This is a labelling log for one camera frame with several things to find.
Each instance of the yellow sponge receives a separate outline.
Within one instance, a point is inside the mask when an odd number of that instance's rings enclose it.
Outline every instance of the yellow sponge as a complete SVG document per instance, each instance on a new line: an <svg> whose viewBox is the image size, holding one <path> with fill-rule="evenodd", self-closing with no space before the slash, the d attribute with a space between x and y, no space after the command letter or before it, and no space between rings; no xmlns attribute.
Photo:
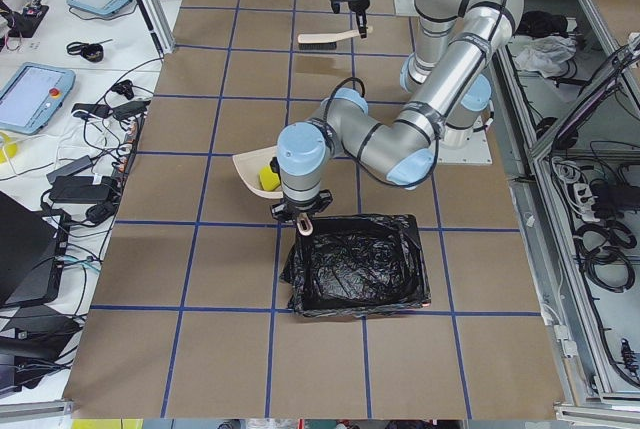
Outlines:
<svg viewBox="0 0 640 429"><path fill-rule="evenodd" d="M275 191L280 185L280 177L271 170L271 166L260 169L259 177L263 191Z"/></svg>

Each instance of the plastic bag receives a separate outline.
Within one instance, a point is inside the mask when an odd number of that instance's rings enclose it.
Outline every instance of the plastic bag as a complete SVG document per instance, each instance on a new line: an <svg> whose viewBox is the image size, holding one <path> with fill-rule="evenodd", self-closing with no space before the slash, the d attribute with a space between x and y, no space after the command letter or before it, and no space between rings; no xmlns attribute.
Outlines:
<svg viewBox="0 0 640 429"><path fill-rule="evenodd" d="M575 53L576 41L573 39L549 36L525 46L513 62L521 71L538 71L542 77L554 77L567 72L564 63Z"/></svg>
<svg viewBox="0 0 640 429"><path fill-rule="evenodd" d="M308 317L386 314L430 302L415 217L317 218L296 233L281 279L289 307Z"/></svg>

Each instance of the blue joint cap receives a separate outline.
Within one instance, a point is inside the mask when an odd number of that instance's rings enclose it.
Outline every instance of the blue joint cap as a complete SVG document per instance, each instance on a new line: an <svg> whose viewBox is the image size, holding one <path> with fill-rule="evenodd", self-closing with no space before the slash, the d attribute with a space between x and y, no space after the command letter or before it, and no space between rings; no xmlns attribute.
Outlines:
<svg viewBox="0 0 640 429"><path fill-rule="evenodd" d="M410 54L409 57L404 60L402 69L400 69L400 87L402 87L405 92L411 92L407 87L407 78L409 77L409 63L411 62L412 57L413 54Z"/></svg>
<svg viewBox="0 0 640 429"><path fill-rule="evenodd" d="M353 102L356 106L362 109L362 112L365 114L369 114L369 104L367 101L358 94L358 91L354 89L349 89L348 87L341 87L336 91L336 95L333 96L333 99L345 99L347 101Z"/></svg>
<svg viewBox="0 0 640 429"><path fill-rule="evenodd" d="M462 98L462 105L470 111L481 112L487 108L490 99L489 79L480 74Z"/></svg>
<svg viewBox="0 0 640 429"><path fill-rule="evenodd" d="M311 174L324 161L326 151L322 132L308 122L291 124L278 136L278 164L292 176Z"/></svg>
<svg viewBox="0 0 640 429"><path fill-rule="evenodd" d="M422 179L433 165L434 155L429 149L419 149L405 157L387 174L387 181L399 186L413 184Z"/></svg>

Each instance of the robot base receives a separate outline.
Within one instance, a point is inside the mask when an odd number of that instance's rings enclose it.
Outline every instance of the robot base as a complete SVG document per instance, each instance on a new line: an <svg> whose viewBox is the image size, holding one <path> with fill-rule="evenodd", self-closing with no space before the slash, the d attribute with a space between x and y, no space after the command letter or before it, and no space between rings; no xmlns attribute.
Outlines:
<svg viewBox="0 0 640 429"><path fill-rule="evenodd" d="M482 127L482 121L478 119L473 127ZM474 166L489 166L493 162L489 143L484 131L474 132L469 142L459 149L451 149L440 145L438 164L470 164Z"/></svg>

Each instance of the yellow object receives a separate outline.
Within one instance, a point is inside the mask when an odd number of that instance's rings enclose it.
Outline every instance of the yellow object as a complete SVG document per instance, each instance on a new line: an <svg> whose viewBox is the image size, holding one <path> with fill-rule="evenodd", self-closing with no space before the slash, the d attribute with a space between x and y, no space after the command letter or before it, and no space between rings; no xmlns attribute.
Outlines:
<svg viewBox="0 0 640 429"><path fill-rule="evenodd" d="M4 132L0 132L0 164L7 162L18 152L18 145L11 142L11 138Z"/></svg>
<svg viewBox="0 0 640 429"><path fill-rule="evenodd" d="M142 419L76 419L71 429L142 429Z"/></svg>
<svg viewBox="0 0 640 429"><path fill-rule="evenodd" d="M280 186L280 177L271 170L271 166L260 169L260 185L265 191L275 191Z"/></svg>

